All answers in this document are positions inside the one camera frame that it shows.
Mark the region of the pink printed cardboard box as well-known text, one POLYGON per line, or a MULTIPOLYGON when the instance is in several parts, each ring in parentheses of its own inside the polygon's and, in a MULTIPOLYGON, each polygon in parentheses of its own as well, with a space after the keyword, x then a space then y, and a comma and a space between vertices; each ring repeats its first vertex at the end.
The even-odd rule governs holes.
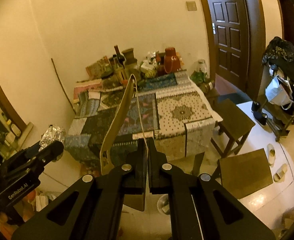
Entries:
POLYGON ((102 79, 94 79, 88 81, 77 82, 74 86, 73 91, 73 99, 76 100, 78 95, 86 90, 91 89, 103 89, 103 80, 102 79))

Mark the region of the thin wall stick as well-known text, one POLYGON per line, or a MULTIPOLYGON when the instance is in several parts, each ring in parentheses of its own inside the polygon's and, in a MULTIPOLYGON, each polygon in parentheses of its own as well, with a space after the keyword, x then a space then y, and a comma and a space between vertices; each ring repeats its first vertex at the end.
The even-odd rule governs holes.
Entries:
POLYGON ((63 84, 62 84, 62 81, 61 81, 60 76, 59 76, 59 74, 58 74, 58 71, 57 71, 57 69, 56 69, 56 66, 55 66, 54 60, 53 60, 53 58, 50 58, 50 59, 51 59, 51 62, 52 62, 53 68, 54 68, 54 72, 55 72, 56 78, 57 78, 57 80, 58 80, 58 82, 59 82, 59 85, 60 85, 62 91, 63 91, 63 94, 64 94, 65 98, 67 99, 67 101, 68 101, 68 103, 69 103, 69 105, 70 105, 72 111, 74 112, 74 114, 76 114, 76 111, 75 111, 75 109, 74 109, 74 107, 73 107, 73 104, 72 104, 71 100, 69 99, 69 97, 68 97, 68 95, 67 95, 67 93, 66 93, 66 90, 65 90, 65 88, 64 88, 64 86, 63 86, 63 84))

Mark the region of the aluminium foil ball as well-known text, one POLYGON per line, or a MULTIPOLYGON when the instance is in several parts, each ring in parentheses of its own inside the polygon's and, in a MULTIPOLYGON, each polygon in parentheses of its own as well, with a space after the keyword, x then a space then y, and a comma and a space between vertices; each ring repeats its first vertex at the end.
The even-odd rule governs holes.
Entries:
POLYGON ((65 136, 65 130, 54 125, 50 125, 43 133, 39 142, 39 151, 44 164, 61 159, 64 151, 65 136))

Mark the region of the wooden stool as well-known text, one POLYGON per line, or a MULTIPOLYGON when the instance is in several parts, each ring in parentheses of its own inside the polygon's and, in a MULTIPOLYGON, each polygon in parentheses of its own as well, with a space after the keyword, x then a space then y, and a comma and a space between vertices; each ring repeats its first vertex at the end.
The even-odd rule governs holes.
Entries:
POLYGON ((267 156, 262 148, 219 159, 212 178, 220 178, 222 186, 237 199, 273 183, 267 156))
POLYGON ((210 141, 222 158, 231 154, 237 155, 255 126, 255 122, 230 99, 218 103, 215 111, 223 119, 216 124, 219 127, 218 134, 225 133, 229 140, 224 150, 219 148, 214 138, 211 138, 210 141))

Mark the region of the brown clay vase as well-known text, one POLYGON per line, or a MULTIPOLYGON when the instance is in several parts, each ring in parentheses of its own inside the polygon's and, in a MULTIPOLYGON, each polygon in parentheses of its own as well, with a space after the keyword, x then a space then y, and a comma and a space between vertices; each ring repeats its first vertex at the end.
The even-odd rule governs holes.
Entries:
POLYGON ((133 48, 123 50, 122 54, 125 57, 125 65, 137 63, 137 59, 134 56, 134 49, 133 48))

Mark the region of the dark wine bottle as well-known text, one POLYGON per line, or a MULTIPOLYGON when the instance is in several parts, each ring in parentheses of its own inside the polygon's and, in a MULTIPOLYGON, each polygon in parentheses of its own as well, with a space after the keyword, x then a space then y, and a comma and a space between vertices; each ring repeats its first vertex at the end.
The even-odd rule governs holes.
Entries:
POLYGON ((125 57, 123 56, 123 54, 120 53, 120 50, 119 50, 119 47, 117 45, 114 46, 114 50, 116 52, 116 56, 117 56, 117 59, 119 61, 119 63, 124 66, 125 64, 125 57))

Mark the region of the white hanging bag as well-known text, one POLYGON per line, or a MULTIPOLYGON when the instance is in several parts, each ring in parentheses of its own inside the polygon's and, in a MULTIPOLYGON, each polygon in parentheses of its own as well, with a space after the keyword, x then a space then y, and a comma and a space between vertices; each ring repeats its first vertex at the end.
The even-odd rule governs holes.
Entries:
POLYGON ((288 110, 293 105, 292 89, 287 80, 275 76, 265 89, 265 96, 269 103, 288 110))

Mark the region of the red thermos jug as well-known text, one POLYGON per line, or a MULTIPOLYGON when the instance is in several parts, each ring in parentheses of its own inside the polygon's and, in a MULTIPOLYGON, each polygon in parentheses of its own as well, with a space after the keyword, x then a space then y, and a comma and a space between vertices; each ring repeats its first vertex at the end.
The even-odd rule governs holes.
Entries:
POLYGON ((165 48, 164 69, 166 74, 180 71, 180 59, 174 47, 165 48))

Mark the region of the white trash bin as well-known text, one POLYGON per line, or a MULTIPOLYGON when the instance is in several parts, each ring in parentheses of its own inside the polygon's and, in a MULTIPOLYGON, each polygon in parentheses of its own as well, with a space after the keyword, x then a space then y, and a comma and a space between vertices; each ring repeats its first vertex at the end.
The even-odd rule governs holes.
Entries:
POLYGON ((168 194, 163 194, 157 201, 157 209, 163 215, 170 215, 170 206, 168 201, 168 194))

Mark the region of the glass jar with greens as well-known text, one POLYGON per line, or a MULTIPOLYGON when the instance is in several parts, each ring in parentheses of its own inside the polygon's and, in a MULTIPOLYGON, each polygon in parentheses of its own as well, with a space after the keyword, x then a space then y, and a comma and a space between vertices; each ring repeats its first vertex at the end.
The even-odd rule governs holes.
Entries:
POLYGON ((208 78, 208 68, 204 59, 199 59, 190 79, 197 85, 204 83, 208 78))

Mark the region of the wall light switch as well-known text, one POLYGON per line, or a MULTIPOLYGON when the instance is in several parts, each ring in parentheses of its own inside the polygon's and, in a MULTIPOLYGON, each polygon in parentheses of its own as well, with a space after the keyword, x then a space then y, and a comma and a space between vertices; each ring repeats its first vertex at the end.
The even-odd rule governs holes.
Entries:
POLYGON ((197 11, 197 4, 195 1, 186 1, 188 11, 197 11))

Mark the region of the white slipper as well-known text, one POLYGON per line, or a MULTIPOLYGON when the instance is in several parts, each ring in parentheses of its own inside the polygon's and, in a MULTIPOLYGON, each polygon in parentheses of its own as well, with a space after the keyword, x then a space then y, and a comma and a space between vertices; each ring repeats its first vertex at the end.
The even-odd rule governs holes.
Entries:
POLYGON ((282 164, 281 167, 275 172, 273 180, 278 183, 285 178, 286 172, 288 170, 287 164, 282 164))
POLYGON ((268 159, 268 164, 270 166, 274 165, 275 162, 275 148, 272 144, 268 144, 267 145, 267 159, 268 159))

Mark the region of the dark wooden door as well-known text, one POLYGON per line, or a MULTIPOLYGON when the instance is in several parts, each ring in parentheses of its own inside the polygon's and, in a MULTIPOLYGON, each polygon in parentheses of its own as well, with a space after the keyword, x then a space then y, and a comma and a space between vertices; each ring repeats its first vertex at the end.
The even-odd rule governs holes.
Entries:
POLYGON ((259 94, 266 29, 261 0, 200 0, 208 35, 210 76, 259 94))

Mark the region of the patterned patchwork tablecloth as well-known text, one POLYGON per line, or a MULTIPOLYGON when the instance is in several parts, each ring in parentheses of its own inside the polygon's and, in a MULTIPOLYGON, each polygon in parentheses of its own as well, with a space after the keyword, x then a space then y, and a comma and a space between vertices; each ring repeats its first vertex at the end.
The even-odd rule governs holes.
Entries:
MULTIPOLYGON (((78 162, 100 166, 100 149, 124 95, 122 87, 85 90, 65 140, 78 162)), ((114 144, 111 160, 122 163, 140 138, 153 138, 169 160, 203 153, 210 144, 217 116, 185 70, 140 80, 114 144)))

